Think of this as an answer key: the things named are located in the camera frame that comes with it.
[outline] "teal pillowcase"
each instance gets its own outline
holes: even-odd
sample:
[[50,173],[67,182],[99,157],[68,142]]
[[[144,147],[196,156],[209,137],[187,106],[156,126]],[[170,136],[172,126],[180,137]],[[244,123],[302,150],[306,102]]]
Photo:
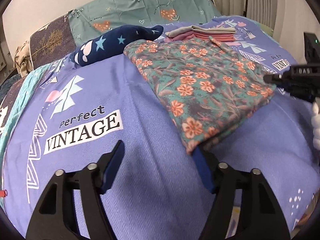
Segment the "teal pillowcase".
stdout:
[[70,11],[68,19],[79,47],[122,25],[198,24],[219,16],[211,0],[94,0]]

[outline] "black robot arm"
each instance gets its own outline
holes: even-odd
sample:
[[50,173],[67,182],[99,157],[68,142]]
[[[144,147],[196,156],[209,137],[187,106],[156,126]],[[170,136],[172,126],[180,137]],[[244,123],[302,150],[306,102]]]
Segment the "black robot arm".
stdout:
[[[290,240],[280,205],[259,169],[237,171],[219,163],[212,153],[201,152],[211,169],[216,197],[199,240],[225,239],[236,189],[243,195],[237,233],[231,240]],[[32,214],[26,240],[87,240],[79,233],[74,189],[81,192],[90,239],[117,240],[99,195],[111,188],[123,156],[124,143],[118,141],[111,153],[81,171],[57,170]]]

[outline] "pillow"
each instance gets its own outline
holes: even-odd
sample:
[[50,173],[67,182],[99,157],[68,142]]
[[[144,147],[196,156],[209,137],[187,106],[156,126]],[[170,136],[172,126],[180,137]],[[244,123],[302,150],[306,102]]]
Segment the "pillow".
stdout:
[[162,32],[163,27],[160,25],[150,29],[142,26],[124,25],[83,44],[81,48],[76,49],[70,55],[70,59],[80,66],[87,66],[122,54],[125,46],[133,41],[154,41]]
[[177,21],[198,24],[221,16],[212,0],[94,0],[69,12],[70,29],[79,47],[122,25],[151,26]]

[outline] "red pin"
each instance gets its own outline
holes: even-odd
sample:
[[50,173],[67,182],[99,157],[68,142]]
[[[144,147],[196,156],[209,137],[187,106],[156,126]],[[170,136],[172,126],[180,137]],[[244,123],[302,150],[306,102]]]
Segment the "red pin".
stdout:
[[7,190],[0,190],[0,197],[6,197],[8,195]]

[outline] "purple blanket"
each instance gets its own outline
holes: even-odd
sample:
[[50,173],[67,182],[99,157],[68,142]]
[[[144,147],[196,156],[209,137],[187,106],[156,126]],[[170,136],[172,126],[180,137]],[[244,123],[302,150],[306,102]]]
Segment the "purple blanket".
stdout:
[[[293,61],[276,43],[269,46],[268,51]],[[310,108],[277,91],[269,105],[212,149],[235,169],[263,171],[290,230],[320,181]],[[124,160],[111,190],[102,196],[118,239],[198,239],[214,196],[204,188],[167,111],[123,54],[86,67],[67,59],[36,89],[4,163],[4,206],[18,231],[25,236],[56,170],[82,169],[119,139],[126,147]],[[78,192],[75,202],[81,234],[88,237]]]

